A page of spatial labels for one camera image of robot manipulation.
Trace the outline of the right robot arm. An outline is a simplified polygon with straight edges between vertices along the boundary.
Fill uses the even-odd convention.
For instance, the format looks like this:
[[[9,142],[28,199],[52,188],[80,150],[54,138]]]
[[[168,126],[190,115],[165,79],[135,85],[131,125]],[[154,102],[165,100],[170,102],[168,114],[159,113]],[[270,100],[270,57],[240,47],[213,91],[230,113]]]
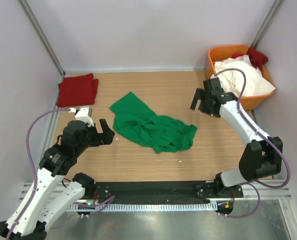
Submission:
[[[257,126],[238,98],[232,92],[224,92],[218,78],[203,81],[203,88],[196,89],[190,108],[225,119],[244,144],[238,166],[215,176],[216,196],[225,198],[233,187],[280,173],[282,140]]]

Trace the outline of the green t-shirt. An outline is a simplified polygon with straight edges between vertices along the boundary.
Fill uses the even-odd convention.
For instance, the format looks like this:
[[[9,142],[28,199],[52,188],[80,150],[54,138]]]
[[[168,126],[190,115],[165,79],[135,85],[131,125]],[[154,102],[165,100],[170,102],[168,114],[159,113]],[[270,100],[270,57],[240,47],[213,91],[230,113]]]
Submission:
[[[197,127],[166,115],[158,115],[133,92],[109,108],[114,114],[113,129],[122,137],[156,153],[189,150]]]

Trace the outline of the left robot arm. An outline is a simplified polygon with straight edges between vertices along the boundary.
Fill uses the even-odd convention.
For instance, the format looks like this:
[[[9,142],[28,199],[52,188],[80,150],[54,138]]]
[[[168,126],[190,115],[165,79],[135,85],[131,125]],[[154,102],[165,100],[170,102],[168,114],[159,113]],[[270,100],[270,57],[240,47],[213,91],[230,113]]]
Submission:
[[[77,173],[69,185],[51,202],[49,197],[62,182],[78,157],[89,147],[110,145],[115,133],[105,119],[100,119],[102,132],[81,120],[64,128],[56,143],[45,151],[36,178],[14,214],[0,221],[0,236],[7,240],[44,240],[56,220],[77,200],[89,200],[96,191],[95,180]]]

